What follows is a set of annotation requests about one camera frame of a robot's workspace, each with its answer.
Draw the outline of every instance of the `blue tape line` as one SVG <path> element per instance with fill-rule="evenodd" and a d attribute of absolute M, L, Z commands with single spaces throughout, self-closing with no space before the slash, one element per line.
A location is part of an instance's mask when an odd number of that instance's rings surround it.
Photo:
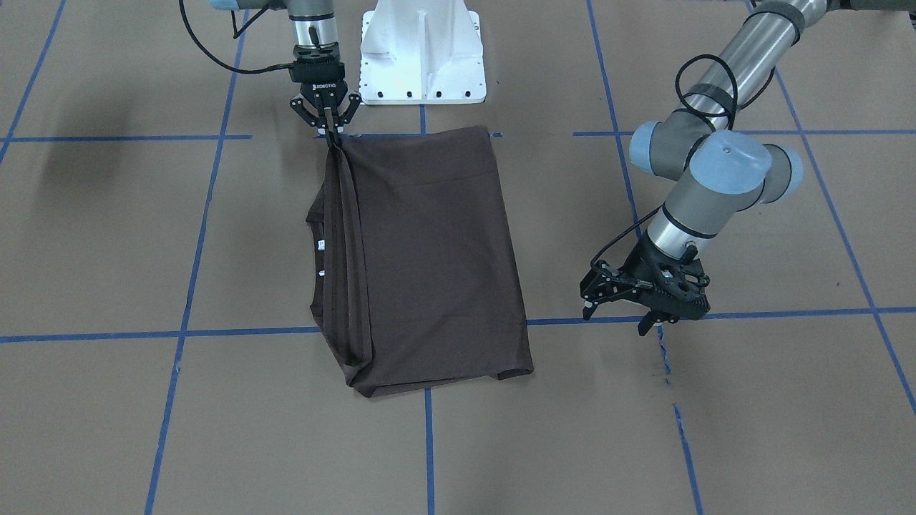
<path fill-rule="evenodd" d="M 855 314 L 871 314 L 868 308 L 851 308 L 838 310 L 797 310 L 784 312 L 720 312 L 708 313 L 704 320 L 730 320 L 748 318 L 794 318 L 803 316 L 844 316 Z"/>
<path fill-rule="evenodd" d="M 611 96 L 611 82 L 607 79 L 607 69 L 605 68 L 605 55 L 601 51 L 601 40 L 598 38 L 598 26 L 594 22 L 594 9 L 592 0 L 585 0 L 588 7 L 588 18 L 592 24 L 592 38 L 594 39 L 594 50 L 598 54 L 598 66 L 601 68 L 601 79 L 605 83 L 605 97 L 607 98 L 607 111 L 611 115 L 611 126 L 614 128 L 614 139 L 617 143 L 617 154 L 620 157 L 620 169 L 624 173 L 624 184 L 627 186 L 627 199 L 630 202 L 630 210 L 633 214 L 633 222 L 639 219 L 636 209 L 636 199 L 633 196 L 633 186 L 630 184 L 629 170 L 627 168 L 627 158 L 624 156 L 624 144 L 620 139 L 620 126 L 617 124 L 617 113 L 614 108 L 614 98 Z M 642 230 L 636 228 L 637 237 L 642 237 Z"/>
<path fill-rule="evenodd" d="M 916 129 L 804 129 L 802 134 L 820 135 L 851 135 L 851 136 L 876 136 L 876 135 L 895 135 L 895 134 L 916 134 Z"/>
<path fill-rule="evenodd" d="M 175 403 L 175 389 L 178 387 L 178 374 L 180 371 L 181 355 L 184 353 L 184 337 L 179 337 L 175 346 L 175 358 L 172 361 L 171 378 L 169 379 L 169 393 L 166 395 L 166 408 L 162 412 L 162 425 L 159 426 L 159 439 L 156 447 L 156 458 L 153 460 L 153 473 L 149 478 L 149 492 L 147 493 L 147 506 L 145 515 L 152 515 L 153 502 L 156 500 L 156 487 L 159 482 L 159 471 L 162 469 L 162 456 L 165 454 L 166 437 L 169 435 L 171 422 L 171 409 Z"/>
<path fill-rule="evenodd" d="M 420 134 L 426 134 L 426 104 L 420 104 Z"/>
<path fill-rule="evenodd" d="M 693 457 L 690 453 L 690 444 L 687 442 L 687 435 L 684 434 L 683 418 L 681 409 L 677 403 L 674 404 L 674 418 L 678 423 L 678 433 L 681 435 L 681 448 L 684 451 L 684 461 L 687 463 L 687 475 L 690 477 L 690 488 L 693 492 L 693 505 L 696 508 L 696 515 L 703 515 L 703 501 L 700 499 L 700 488 L 696 483 L 696 471 L 693 470 Z"/>
<path fill-rule="evenodd" d="M 249 11 L 245 11 L 242 23 L 245 23 L 249 17 Z M 239 67 L 242 60 L 242 49 L 245 47 L 245 33 L 238 39 L 238 45 L 235 49 L 236 68 Z M 232 100 L 235 91 L 235 79 L 238 77 L 233 73 L 229 79 L 229 92 L 226 94 L 225 107 L 223 109 L 223 123 L 220 126 L 220 138 L 216 143 L 216 154 L 213 157 L 213 168 L 210 172 L 210 184 L 207 187 L 207 200 L 203 205 L 203 215 L 201 217 L 201 231 L 197 237 L 197 249 L 194 252 L 194 264 L 191 267 L 191 279 L 188 284 L 188 300 L 185 303 L 184 314 L 181 318 L 181 331 L 188 331 L 188 322 L 191 319 L 191 305 L 194 302 L 194 290 L 197 286 L 197 274 L 201 267 L 201 255 L 203 254 L 203 240 L 207 234 L 207 215 L 210 212 L 210 202 L 213 200 L 213 186 L 216 184 L 217 172 L 220 168 L 220 159 L 223 157 L 223 143 L 226 134 L 226 128 L 229 126 L 229 113 L 232 110 Z M 162 414 L 162 427 L 159 431 L 158 448 L 156 450 L 156 459 L 153 462 L 153 473 L 149 479 L 149 492 L 147 493 L 147 506 L 144 515 L 152 515 L 153 504 L 156 501 L 156 488 L 159 481 L 159 470 L 162 467 L 162 456 L 165 453 L 166 437 L 169 434 L 169 421 L 171 419 L 171 409 L 175 402 L 175 389 L 178 386 L 178 374 L 180 370 L 181 354 L 184 352 L 185 336 L 180 336 L 178 344 L 175 347 L 175 361 L 172 365 L 171 380 L 169 382 L 169 394 L 166 396 L 166 407 Z"/>
<path fill-rule="evenodd" d="M 419 137 L 425 136 L 425 132 L 367 132 L 367 133 L 358 133 L 358 134 L 341 134 L 340 137 L 398 137 L 398 136 L 411 136 Z M 491 132 L 490 137 L 504 137 L 501 132 Z M 312 139 L 324 139 L 324 135 L 319 134 L 318 136 L 313 137 Z"/>
<path fill-rule="evenodd" d="M 423 390 L 426 400 L 426 513 L 436 513 L 436 478 L 433 474 L 432 446 L 432 390 Z"/>
<path fill-rule="evenodd" d="M 775 135 L 775 136 L 796 136 L 800 134 L 809 134 L 815 136 L 881 136 L 881 135 L 909 135 L 916 134 L 916 129 L 764 129 L 764 130 L 737 130 L 741 134 L 749 135 Z M 633 131 L 622 130 L 580 130 L 572 133 L 577 137 L 596 137 L 596 136 L 633 136 Z"/>
<path fill-rule="evenodd" d="M 595 316 L 591 320 L 581 318 L 535 318 L 528 325 L 577 325 L 580 323 L 631 323 L 642 320 L 641 316 Z"/>
<path fill-rule="evenodd" d="M 878 326 L 878 331 L 881 333 L 881 339 L 884 340 L 884 346 L 888 349 L 890 360 L 893 362 L 894 368 L 897 370 L 897 377 L 900 380 L 900 385 L 903 387 L 903 391 L 906 393 L 907 400 L 910 402 L 910 408 L 912 409 L 913 414 L 916 415 L 916 398 L 913 397 L 913 392 L 910 388 L 910 382 L 907 380 L 907 376 L 903 372 L 903 367 L 900 365 L 900 360 L 897 358 L 897 352 L 894 350 L 894 345 L 890 342 L 888 333 L 884 328 L 884 323 L 881 320 L 880 314 L 878 313 L 878 307 L 875 305 L 875 300 L 871 295 L 871 291 L 868 289 L 868 285 L 866 284 L 865 275 L 862 273 L 862 268 L 859 267 L 858 259 L 856 259 L 856 253 L 853 251 L 852 244 L 849 242 L 849 237 L 846 235 L 846 230 L 843 228 L 843 223 L 840 221 L 840 215 L 836 211 L 834 200 L 830 196 L 830 192 L 827 190 L 827 183 L 823 179 L 823 174 L 821 173 L 821 168 L 817 164 L 817 159 L 814 158 L 814 152 L 811 149 L 811 143 L 808 141 L 808 136 L 802 131 L 802 121 L 799 119 L 798 113 L 795 111 L 795 105 L 789 96 L 789 90 L 786 88 L 786 83 L 782 80 L 782 74 L 779 70 L 776 70 L 776 80 L 780 84 L 780 89 L 782 90 L 783 96 L 786 98 L 786 104 L 789 106 L 789 112 L 792 114 L 792 119 L 795 120 L 795 125 L 801 132 L 801 142 L 804 143 L 805 151 L 808 152 L 808 159 L 811 160 L 811 166 L 814 170 L 814 175 L 817 177 L 817 181 L 821 185 L 821 192 L 823 193 L 824 199 L 827 201 L 827 207 L 830 208 L 830 215 L 834 218 L 836 229 L 839 231 L 840 237 L 843 239 L 843 246 L 846 249 L 846 254 L 849 256 L 849 261 L 853 265 L 853 269 L 856 271 L 856 277 L 858 277 L 859 284 L 862 286 L 862 291 L 865 293 L 866 300 L 868 301 L 868 307 L 871 308 L 871 312 L 874 313 L 875 324 Z"/>
<path fill-rule="evenodd" d="M 890 308 L 877 308 L 880 314 L 908 314 L 916 313 L 916 306 L 900 306 Z M 784 312 L 720 312 L 709 313 L 703 320 L 745 320 L 755 318 L 794 318 L 794 317 L 822 317 L 822 316 L 851 316 L 873 314 L 868 308 L 837 309 L 837 310 L 798 310 Z M 576 325 L 582 323 L 637 323 L 642 320 L 640 316 L 595 317 L 586 322 L 581 318 L 538 318 L 528 320 L 528 326 L 533 325 Z M 76 334 L 22 334 L 0 336 L 0 344 L 39 343 L 39 342 L 77 342 L 91 340 L 132 340 L 151 338 L 201 338 L 207 336 L 252 336 L 258 334 L 311 334 L 320 333 L 321 329 L 315 326 L 296 327 L 246 327 L 238 329 L 190 329 L 188 331 L 138 331 L 124 333 L 76 333 Z"/>
<path fill-rule="evenodd" d="M 86 334 L 23 334 L 0 336 L 0 344 L 38 342 L 85 342 L 93 340 L 137 340 L 149 338 L 177 338 L 181 331 L 147 331 L 129 333 L 86 333 Z"/>
<path fill-rule="evenodd" d="M 903 308 L 878 308 L 876 311 L 878 311 L 881 314 L 910 313 L 910 312 L 916 312 L 916 307 L 908 306 L 908 307 L 903 307 Z"/>
<path fill-rule="evenodd" d="M 572 133 L 576 137 L 594 137 L 594 136 L 633 136 L 633 131 L 631 130 L 622 130 L 622 131 L 613 131 L 613 130 L 578 130 Z"/>
<path fill-rule="evenodd" d="M 12 143 L 82 143 L 93 141 L 216 141 L 222 139 L 252 139 L 250 134 L 232 134 L 221 137 L 218 134 L 165 135 L 165 136 L 62 136 L 62 137 L 13 137 Z"/>
<path fill-rule="evenodd" d="M 19 119 L 22 118 L 22 112 L 26 110 L 26 102 L 28 102 L 28 96 L 32 94 L 32 87 L 35 86 L 35 80 L 38 78 L 38 72 L 41 71 L 41 65 L 45 63 L 45 57 L 48 56 L 48 49 L 51 47 L 51 41 L 54 39 L 54 34 L 57 32 L 58 25 L 60 24 L 60 16 L 63 15 L 63 7 L 66 4 L 67 0 L 60 0 L 57 14 L 54 15 L 54 21 L 51 23 L 51 29 L 48 32 L 48 38 L 45 39 L 45 46 L 41 49 L 41 54 L 38 55 L 38 62 L 35 63 L 35 69 L 32 70 L 31 77 L 28 78 L 26 90 L 22 93 L 22 98 L 19 100 L 19 107 L 16 109 L 16 115 L 13 116 L 13 123 L 9 126 L 9 130 L 6 132 L 6 141 L 4 141 L 3 146 L 0 147 L 0 163 L 3 162 L 3 159 L 6 156 L 6 151 L 9 149 L 9 144 L 13 138 L 13 134 L 16 132 L 16 126 L 19 125 Z"/>
<path fill-rule="evenodd" d="M 668 361 L 668 348 L 665 346 L 665 330 L 659 325 L 659 350 L 661 350 L 661 363 L 665 366 L 665 375 L 671 375 L 671 362 Z"/>
<path fill-rule="evenodd" d="M 189 330 L 185 334 L 189 337 L 206 336 L 255 336 L 259 334 L 309 334 L 320 333 L 318 327 L 259 327 L 253 329 L 197 329 Z"/>

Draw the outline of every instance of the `black cable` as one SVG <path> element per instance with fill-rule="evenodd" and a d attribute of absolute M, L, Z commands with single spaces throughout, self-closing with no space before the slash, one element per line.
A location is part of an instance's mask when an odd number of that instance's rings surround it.
<path fill-rule="evenodd" d="M 601 247 L 601 250 L 599 250 L 598 253 L 595 254 L 594 257 L 592 257 L 592 261 L 591 261 L 592 268 L 597 268 L 598 259 L 601 257 L 602 254 L 604 254 L 604 253 L 606 252 L 606 250 L 607 250 L 608 248 L 612 247 L 612 246 L 613 246 L 615 243 L 617 243 L 618 241 L 624 239 L 624 237 L 625 237 L 626 235 L 632 233 L 632 232 L 633 232 L 634 230 L 636 230 L 636 228 L 639 227 L 640 225 L 645 224 L 645 223 L 646 223 L 646 220 L 648 220 L 649 218 L 651 218 L 653 214 L 657 213 L 657 212 L 659 211 L 659 209 L 661 209 L 661 206 L 659 206 L 659 207 L 653 209 L 651 213 L 649 213 L 649 214 L 643 216 L 642 218 L 640 218 L 635 224 L 633 224 L 633 225 L 631 225 L 630 227 L 628 227 L 626 231 L 624 231 L 624 232 L 620 233 L 619 235 L 617 235 L 614 239 L 612 239 L 610 242 L 608 242 L 607 245 L 605 245 L 604 247 Z"/>
<path fill-rule="evenodd" d="M 184 27 L 188 30 L 188 35 L 191 36 L 191 39 L 194 41 L 194 44 L 197 45 L 197 48 L 201 49 L 201 51 L 206 54 L 210 60 L 216 64 L 219 64 L 223 68 L 226 68 L 228 71 L 234 71 L 235 73 L 243 73 L 246 75 L 255 75 L 258 73 L 267 73 L 268 71 L 286 70 L 288 68 L 292 68 L 291 62 L 285 64 L 275 64 L 273 66 L 267 66 L 266 68 L 261 68 L 259 70 L 243 70 L 241 68 L 236 68 L 235 66 L 229 66 L 228 64 L 217 59 L 216 56 L 210 53 L 210 51 L 203 46 L 201 41 L 197 39 L 197 35 L 195 35 L 194 31 L 191 29 L 191 23 L 188 22 L 188 13 L 184 10 L 184 0 L 178 0 L 178 7 L 181 11 L 181 21 L 184 22 Z"/>
<path fill-rule="evenodd" d="M 746 109 L 749 105 L 753 104 L 754 101 L 760 97 L 760 95 L 763 94 L 763 91 L 767 89 L 767 86 L 769 86 L 769 83 L 773 82 L 773 75 L 775 74 L 776 74 L 775 68 L 769 71 L 769 77 L 767 77 L 767 81 L 764 82 L 762 86 L 760 86 L 760 89 L 757 90 L 756 93 L 754 93 L 754 96 L 750 97 L 750 100 L 748 100 L 747 102 L 741 105 L 741 109 Z"/>
<path fill-rule="evenodd" d="M 269 5 L 261 8 L 260 11 L 257 11 L 257 13 L 255 13 L 254 16 L 251 16 L 251 19 L 249 19 L 248 21 L 245 22 L 244 25 L 242 25 L 242 28 L 239 28 L 238 25 L 235 23 L 235 11 L 229 11 L 229 14 L 232 15 L 232 39 L 239 39 L 242 36 L 242 33 L 245 32 L 249 27 L 251 27 L 251 24 L 255 23 L 255 21 L 258 18 L 260 18 L 261 15 L 266 13 L 268 9 L 270 9 Z"/>
<path fill-rule="evenodd" d="M 698 60 L 704 59 L 715 61 L 719 66 L 721 66 L 722 69 L 725 70 L 725 74 L 728 75 L 728 80 L 732 84 L 731 109 L 723 105 L 722 108 L 725 109 L 724 113 L 705 113 L 700 111 L 692 105 L 687 104 L 687 97 L 684 95 L 683 91 L 681 91 L 681 75 L 683 75 L 685 70 L 690 68 L 690 65 L 694 64 Z M 732 72 L 731 67 L 729 67 L 728 63 L 725 62 L 725 60 L 721 57 L 715 56 L 713 54 L 702 54 L 683 63 L 681 68 L 678 70 L 678 74 L 674 76 L 674 91 L 678 94 L 678 100 L 681 102 L 681 105 L 683 105 L 684 108 L 686 108 L 692 114 L 697 116 L 706 116 L 709 118 L 719 118 L 725 116 L 728 119 L 728 125 L 726 128 L 731 130 L 732 127 L 735 126 L 735 116 L 737 115 L 738 109 L 740 108 L 740 105 L 738 105 L 738 82 L 735 79 L 735 74 Z"/>

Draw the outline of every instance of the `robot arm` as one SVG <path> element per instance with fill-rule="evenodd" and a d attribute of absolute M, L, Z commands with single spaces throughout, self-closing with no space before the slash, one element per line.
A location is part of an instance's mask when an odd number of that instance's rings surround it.
<path fill-rule="evenodd" d="M 685 63 L 675 81 L 681 105 L 664 122 L 640 126 L 629 148 L 634 165 L 677 183 L 622 267 L 609 267 L 601 253 L 592 260 L 579 285 L 585 320 L 601 303 L 633 301 L 649 308 L 638 328 L 645 335 L 654 324 L 709 312 L 709 277 L 698 257 L 734 213 L 784 198 L 803 174 L 793 150 L 732 132 L 735 116 L 804 30 L 840 8 L 913 10 L 916 0 L 771 0 L 754 9 L 720 56 Z M 682 92 L 681 73 L 700 59 L 715 64 Z"/>
<path fill-rule="evenodd" d="M 325 134 L 329 145 L 336 143 L 338 133 L 353 119 L 362 97 L 350 93 L 349 105 L 341 112 L 348 88 L 333 0 L 210 0 L 210 4 L 233 11 L 286 9 L 296 35 L 295 60 L 287 68 L 290 79 L 300 85 L 300 93 L 289 101 L 289 106 L 307 124 Z"/>

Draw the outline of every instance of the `black gripper mount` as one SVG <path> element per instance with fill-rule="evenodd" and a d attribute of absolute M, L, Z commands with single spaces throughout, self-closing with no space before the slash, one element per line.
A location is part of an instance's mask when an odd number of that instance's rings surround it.
<path fill-rule="evenodd" d="M 680 259 L 669 257 L 643 236 L 623 267 L 611 268 L 603 259 L 595 261 L 579 282 L 585 302 L 583 319 L 592 318 L 600 304 L 624 300 L 649 308 L 639 322 L 640 336 L 657 323 L 700 320 L 710 309 L 705 294 L 709 277 L 695 257 L 693 246 L 688 246 Z"/>
<path fill-rule="evenodd" d="M 289 106 L 305 123 L 323 129 L 328 145 L 339 143 L 338 129 L 349 124 L 363 97 L 359 93 L 347 95 L 344 64 L 340 62 L 340 47 L 331 43 L 318 48 L 297 46 L 296 60 L 289 69 L 289 77 L 300 84 L 300 93 L 289 101 Z M 344 97 L 350 101 L 340 112 Z M 315 113 L 305 104 L 311 105 Z"/>

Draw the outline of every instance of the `floor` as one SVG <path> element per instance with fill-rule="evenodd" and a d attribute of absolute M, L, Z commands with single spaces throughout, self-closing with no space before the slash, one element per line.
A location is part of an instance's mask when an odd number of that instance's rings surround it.
<path fill-rule="evenodd" d="M 373 4 L 337 3 L 351 84 Z M 631 131 L 747 6 L 467 4 L 486 102 L 350 132 L 495 133 L 536 372 L 377 400 L 308 315 L 325 145 L 286 74 L 219 69 L 174 2 L 0 6 L 0 513 L 916 512 L 908 17 L 805 31 L 736 125 L 798 150 L 803 185 L 716 239 L 706 319 L 640 338 L 637 306 L 583 323 L 578 281 L 671 188 Z M 235 42 L 189 16 L 226 60 L 289 57 L 281 14 Z"/>

